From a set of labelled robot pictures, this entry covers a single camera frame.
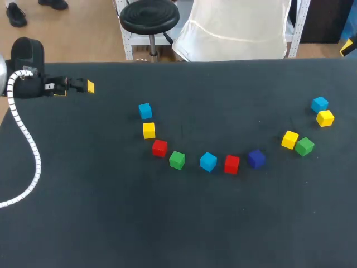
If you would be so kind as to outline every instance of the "yellow cube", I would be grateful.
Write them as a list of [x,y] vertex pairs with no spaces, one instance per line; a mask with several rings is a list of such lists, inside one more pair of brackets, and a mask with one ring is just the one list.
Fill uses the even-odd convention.
[[144,138],[155,138],[155,124],[154,123],[144,123],[143,124]]
[[330,110],[321,111],[317,114],[316,120],[319,123],[320,127],[328,127],[331,126],[335,117],[330,112]]
[[295,143],[297,142],[297,139],[299,138],[299,134],[292,132],[288,130],[285,133],[285,136],[283,138],[283,141],[281,142],[281,146],[286,147],[290,150],[294,149]]

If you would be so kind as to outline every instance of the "dark blue cube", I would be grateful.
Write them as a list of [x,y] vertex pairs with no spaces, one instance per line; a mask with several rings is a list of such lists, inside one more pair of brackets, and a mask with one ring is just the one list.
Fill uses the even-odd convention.
[[324,97],[318,97],[312,101],[311,109],[313,109],[315,113],[319,113],[327,110],[328,106],[329,102]]
[[255,150],[248,154],[248,164],[254,168],[259,169],[260,167],[264,166],[266,163],[266,157],[260,150]]

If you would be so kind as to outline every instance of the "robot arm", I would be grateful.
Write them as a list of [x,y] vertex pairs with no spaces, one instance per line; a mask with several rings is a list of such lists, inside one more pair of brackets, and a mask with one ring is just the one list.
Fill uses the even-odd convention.
[[66,96],[71,88],[77,92],[94,92],[94,84],[87,79],[45,74],[44,48],[37,40],[21,37],[12,46],[11,60],[5,61],[0,55],[0,96],[7,94],[6,81],[18,70],[31,71],[33,76],[16,81],[13,91],[15,98]]
[[10,200],[2,201],[0,197],[0,208],[13,205],[27,197],[37,185],[42,169],[40,152],[17,112],[15,98],[66,95],[70,88],[76,89],[77,92],[94,93],[94,84],[87,79],[45,75],[43,54],[44,48],[39,41],[25,37],[15,41],[11,60],[5,61],[0,54],[0,96],[7,96],[11,114],[25,136],[35,159],[35,174],[31,184],[23,193]]

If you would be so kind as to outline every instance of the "floor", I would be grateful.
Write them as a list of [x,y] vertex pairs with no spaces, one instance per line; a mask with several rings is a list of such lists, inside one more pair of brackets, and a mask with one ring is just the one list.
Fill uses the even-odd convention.
[[[17,0],[28,20],[24,28],[12,27],[4,4],[0,4],[0,53],[5,59],[9,59],[14,41],[27,36],[43,43],[46,62],[125,61],[112,0],[67,1],[69,10],[55,11],[40,6],[37,0]],[[302,44],[297,58],[336,58],[340,56],[339,50],[339,44]],[[174,59],[169,48],[161,51],[162,60]],[[146,60],[147,55],[146,47],[138,47],[134,58]],[[0,121],[6,110],[7,100],[0,98]]]

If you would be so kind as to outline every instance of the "stool leg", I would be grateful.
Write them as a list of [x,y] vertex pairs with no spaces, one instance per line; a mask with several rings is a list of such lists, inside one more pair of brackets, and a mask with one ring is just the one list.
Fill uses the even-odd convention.
[[158,56],[155,48],[155,37],[154,35],[149,35],[150,37],[150,56],[151,56],[151,62],[156,63],[158,62]]

